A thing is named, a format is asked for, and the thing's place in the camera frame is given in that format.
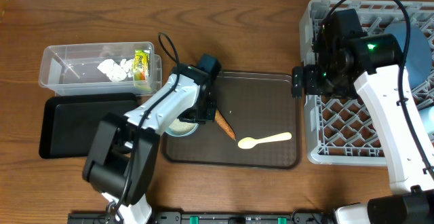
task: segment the wooden table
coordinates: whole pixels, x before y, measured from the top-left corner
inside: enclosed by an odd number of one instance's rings
[[[84,158],[38,155],[43,107],[54,95],[37,82],[47,46],[151,41],[163,54],[157,33],[165,31],[182,62],[206,52],[228,70],[291,73],[309,1],[9,0],[0,24],[0,223],[65,223],[73,210],[106,205],[81,178]],[[173,64],[162,59],[166,80]],[[391,194],[386,168],[319,166],[305,154],[291,171],[171,164],[159,155],[146,196],[185,211],[292,212]]]

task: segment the green led light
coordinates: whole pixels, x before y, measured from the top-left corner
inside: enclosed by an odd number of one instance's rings
[[[375,47],[376,47],[376,45],[374,45],[374,44],[368,44],[369,50],[373,50]]]

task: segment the plastic container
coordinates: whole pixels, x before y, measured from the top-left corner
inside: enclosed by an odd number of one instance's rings
[[[150,76],[146,81],[133,77],[112,82],[97,69],[106,59],[120,63],[134,58],[135,50],[150,52]],[[150,42],[92,43],[49,46],[43,53],[39,85],[65,95],[108,94],[131,92],[137,95],[154,94],[161,88],[161,59]]]
[[[312,0],[300,21],[300,55],[304,65],[315,64],[311,44],[319,25],[339,0]],[[403,2],[412,26],[427,37],[434,60],[434,3]],[[345,1],[337,11],[353,8],[362,29],[369,35],[384,32],[390,24],[403,22],[403,14],[392,1]],[[434,70],[412,90],[419,110],[434,104]],[[338,100],[308,95],[304,105],[307,157],[314,164],[386,166],[380,141],[361,99]]]

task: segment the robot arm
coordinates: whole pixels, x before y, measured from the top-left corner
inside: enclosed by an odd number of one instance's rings
[[[164,97],[175,84],[177,69],[180,69],[178,84]],[[83,169],[83,179],[108,201],[118,202],[127,181],[128,166],[133,164],[128,191],[118,212],[124,223],[146,223],[151,215],[144,194],[153,176],[160,136],[170,124],[178,117],[182,122],[199,124],[214,120],[216,105],[210,98],[210,90],[220,69],[219,61],[206,54],[197,67],[180,64],[162,89],[143,105],[124,117],[109,114],[100,122]],[[119,148],[132,145],[144,112],[158,100],[161,101],[139,129],[136,156],[131,162]]]
[[[402,53],[395,37],[368,37],[355,10],[342,10],[324,22],[314,48],[319,55],[317,64],[293,70],[293,96],[301,97],[302,88],[305,94],[350,99],[360,96],[378,133],[394,194],[339,208],[335,212],[338,224],[432,222],[434,181],[401,108],[397,82]],[[422,148],[428,161],[434,162],[434,148],[413,101],[406,70],[403,90]]]

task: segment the yellow spoon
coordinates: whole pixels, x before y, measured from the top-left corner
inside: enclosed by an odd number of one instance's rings
[[[261,138],[261,139],[246,137],[241,139],[238,142],[238,147],[241,149],[251,149],[252,147],[255,147],[255,145],[257,145],[258,143],[271,143],[277,141],[285,141],[285,140],[290,140],[291,138],[292,135],[289,132],[284,132],[284,133],[276,134],[274,136],[268,136],[266,138]]]

